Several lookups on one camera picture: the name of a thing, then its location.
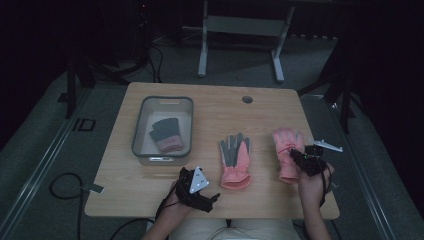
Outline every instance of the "pink cuff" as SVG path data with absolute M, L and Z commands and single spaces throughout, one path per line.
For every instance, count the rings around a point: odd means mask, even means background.
M 296 163 L 290 156 L 284 156 L 280 160 L 280 176 L 279 179 L 283 182 L 294 184 L 299 180 L 299 175 L 296 169 Z
M 175 135 L 164 140 L 156 142 L 162 152 L 180 151 L 183 149 L 183 143 L 180 136 Z
M 221 178 L 221 186 L 227 189 L 242 189 L 251 182 L 251 177 L 246 172 L 240 172 L 234 167 L 225 167 Z

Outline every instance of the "pink glove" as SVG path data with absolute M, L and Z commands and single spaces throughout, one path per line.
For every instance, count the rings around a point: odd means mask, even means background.
M 296 148 L 299 152 L 304 152 L 303 134 L 295 133 L 291 128 L 279 128 L 274 130 L 273 137 L 280 161 L 280 180 L 290 184 L 297 183 L 299 176 L 296 163 L 290 157 L 290 150 Z
M 155 122 L 150 132 L 159 150 L 163 153 L 180 151 L 184 145 L 180 137 L 178 118 L 167 118 Z
M 227 144 L 220 141 L 222 166 L 224 173 L 221 186 L 228 189 L 242 189 L 250 184 L 251 177 L 247 172 L 250 164 L 250 139 L 243 138 L 239 133 L 236 137 L 230 135 Z

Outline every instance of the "person's lap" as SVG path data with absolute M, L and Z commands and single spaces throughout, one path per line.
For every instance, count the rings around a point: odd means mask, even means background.
M 289 219 L 185 219 L 170 240 L 205 239 L 300 239 Z

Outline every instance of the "dark background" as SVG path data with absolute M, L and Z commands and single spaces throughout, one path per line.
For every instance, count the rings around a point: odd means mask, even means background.
M 272 1 L 261 7 L 254 7 L 255 1 L 244 1 L 243 8 L 219 2 L 211 1 L 210 10 L 284 19 Z M 355 6 L 345 4 L 348 1 L 305 2 L 296 8 L 289 33 L 340 39 L 326 74 L 353 74 L 352 89 L 423 214 L 419 199 L 424 195 L 422 1 L 357 1 Z M 198 0 L 155 1 L 154 5 L 141 0 L 7 0 L 0 4 L 0 147 L 65 71 L 69 57 L 82 53 L 101 64 L 117 66 L 119 59 L 143 55 L 143 39 L 149 40 L 155 30 L 173 35 L 178 42 L 181 26 L 201 26 L 203 11 Z

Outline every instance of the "black cable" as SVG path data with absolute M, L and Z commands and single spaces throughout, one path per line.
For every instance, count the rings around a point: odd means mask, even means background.
M 114 71 L 113 73 L 119 74 L 121 76 L 126 75 L 126 74 L 130 74 L 133 73 L 137 70 L 140 70 L 141 68 L 143 68 L 146 65 L 146 62 L 143 62 L 141 60 L 136 61 L 134 66 L 128 67 L 126 69 L 122 69 L 122 70 L 117 70 Z
M 159 55 L 160 55 L 157 76 L 158 76 L 158 82 L 159 83 L 162 83 L 162 79 L 160 78 L 160 69 L 162 68 L 163 54 L 162 54 L 162 51 L 159 48 L 157 48 L 157 47 L 155 47 L 153 45 L 152 45 L 152 48 L 155 49 L 159 53 Z
M 152 67 L 152 76 L 153 76 L 153 82 L 155 83 L 156 82 L 156 70 L 155 70 L 155 65 L 153 65 L 153 61 L 152 61 L 152 58 L 150 58 L 149 57 L 149 65 L 150 65 L 150 67 Z
M 74 196 L 69 196 L 69 197 L 64 197 L 64 196 L 60 196 L 58 194 L 56 194 L 53 190 L 53 186 L 56 183 L 57 180 L 59 180 L 60 178 L 64 177 L 64 176 L 73 176 L 76 179 L 78 179 L 79 185 L 80 185 L 80 193 Z M 81 177 L 79 177 L 78 175 L 76 175 L 75 173 L 62 173 L 59 176 L 57 176 L 51 183 L 49 186 L 49 191 L 50 194 L 58 199 L 62 199 L 62 200 L 70 200 L 70 199 L 75 199 L 79 197 L 79 212 L 78 212 L 78 224 L 77 224 L 77 239 L 81 239 L 81 215 L 82 215 L 82 210 L 83 210 L 83 199 L 84 199 L 84 190 L 82 189 L 83 187 L 83 183 L 82 183 L 82 179 Z
M 293 223 L 293 226 L 295 226 L 295 227 L 297 227 L 297 228 L 302 229 L 302 226 L 300 226 L 300 225 L 299 225 L 299 224 L 297 224 L 297 223 Z
M 161 204 L 159 205 L 159 208 L 156 210 L 156 216 L 155 216 L 156 219 L 159 217 L 159 215 L 161 214 L 161 212 L 162 212 L 163 209 L 165 209 L 167 207 L 170 207 L 170 206 L 173 206 L 173 205 L 181 202 L 181 199 L 179 199 L 179 201 L 177 201 L 175 203 L 171 203 L 171 204 L 168 204 L 166 206 L 163 206 L 166 203 L 166 201 L 168 200 L 168 198 L 172 195 L 172 193 L 177 188 L 177 184 L 179 184 L 179 182 L 181 181 L 181 179 L 185 178 L 187 175 L 188 175 L 188 173 L 185 174 L 185 175 L 183 175 L 183 176 L 180 176 L 178 178 L 178 180 L 175 182 L 174 186 L 172 186 L 172 188 L 169 190 L 168 195 L 166 195 L 166 197 L 162 200 Z
M 148 221 L 150 223 L 155 223 L 155 221 L 148 219 L 148 218 L 137 218 L 137 219 L 133 219 L 127 223 L 125 223 L 124 225 L 122 225 L 121 227 L 119 227 L 112 235 L 112 237 L 110 237 L 110 240 L 113 240 L 115 238 L 115 236 L 126 226 L 134 223 L 134 222 L 138 222 L 138 221 Z
M 331 224 L 333 224 L 333 228 L 334 228 L 334 230 L 335 230 L 335 231 L 336 231 L 336 233 L 337 233 L 337 237 L 338 237 L 340 240 L 342 240 L 342 235 L 340 234 L 339 229 L 337 228 L 336 223 L 334 222 L 334 220 L 331 220 Z
M 77 180 L 78 180 L 78 182 L 79 182 L 79 191 L 80 191 L 80 193 L 79 194 L 76 194 L 76 195 L 72 195 L 72 196 L 61 196 L 61 195 L 59 195 L 59 194 L 57 194 L 55 191 L 54 191 L 54 185 L 55 185 L 55 183 L 60 179 L 60 178 L 62 178 L 62 177 L 65 177 L 65 176 L 73 176 L 73 177 L 75 177 Z M 79 212 L 78 212 L 78 223 L 77 223 L 77 239 L 78 240 L 80 240 L 81 239 L 81 219 L 82 219 L 82 212 L 83 212 L 83 203 L 84 203 L 84 189 L 83 189 L 83 182 L 82 182 L 82 179 L 81 179 L 81 177 L 80 176 L 78 176 L 77 174 L 75 174 L 75 173 L 70 173 L 70 172 L 67 172 L 67 173 L 62 173 L 62 174 L 60 174 L 59 176 L 57 176 L 55 179 L 53 179 L 53 181 L 50 183 L 50 185 L 49 185 L 49 192 L 50 192 L 50 194 L 53 196 L 53 197 L 55 197 L 55 198 L 57 198 L 57 199 L 62 199 L 62 200 L 70 200 L 70 199 L 75 199 L 75 198 L 79 198 Z M 124 228 L 124 227 L 126 227 L 126 226 L 128 226 L 128 225 L 130 225 L 130 224 L 132 224 L 132 223 L 134 223 L 134 222 L 138 222 L 138 221 L 148 221 L 148 222 L 151 222 L 151 223 L 155 223 L 153 220 L 151 220 L 151 219 L 148 219 L 148 218 L 137 218 L 137 219 L 133 219 L 133 220 L 131 220 L 131 221 L 129 221 L 129 222 L 127 222 L 127 223 L 125 223 L 125 224 L 123 224 L 121 227 L 119 227 L 114 233 L 113 233 L 113 235 L 112 235 L 112 237 L 110 238 L 111 240 L 113 240 L 114 239 L 114 237 Z
M 323 193 L 322 193 L 322 199 L 321 199 L 321 203 L 320 203 L 320 206 L 322 206 L 325 202 L 325 195 L 327 195 L 327 193 L 330 190 L 330 184 L 331 184 L 332 176 L 331 176 L 331 171 L 330 171 L 330 168 L 328 167 L 328 165 L 325 164 L 325 169 L 323 169 L 323 167 L 321 166 L 321 163 L 320 163 L 317 156 L 315 156 L 315 159 L 317 160 L 317 164 L 318 164 L 319 170 L 321 172 L 321 178 L 322 178 L 322 184 L 323 184 L 323 186 L 322 186 Z M 325 176 L 324 176 L 324 171 L 327 170 L 327 169 L 328 169 L 328 172 L 330 173 L 330 177 L 328 179 L 329 180 L 328 187 L 326 187 L 327 182 L 325 181 Z

